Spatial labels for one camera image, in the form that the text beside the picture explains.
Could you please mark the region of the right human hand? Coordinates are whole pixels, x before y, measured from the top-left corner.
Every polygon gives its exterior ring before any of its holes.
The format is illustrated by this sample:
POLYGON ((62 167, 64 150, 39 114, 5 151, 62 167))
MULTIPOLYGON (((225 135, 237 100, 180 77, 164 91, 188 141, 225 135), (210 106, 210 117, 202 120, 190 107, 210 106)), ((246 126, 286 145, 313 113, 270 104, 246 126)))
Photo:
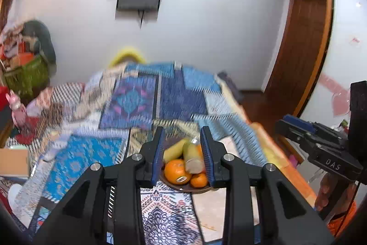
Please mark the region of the right human hand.
MULTIPOLYGON (((318 195, 315 201, 315 208, 317 211, 321 211, 328 204, 329 196, 334 189, 336 176, 326 173, 320 182, 320 189, 318 191, 318 195)), ((344 201, 336 209, 336 214, 344 213, 348 210, 350 203, 353 201, 353 195, 356 190, 355 183, 349 184, 348 188, 345 190, 344 201)))

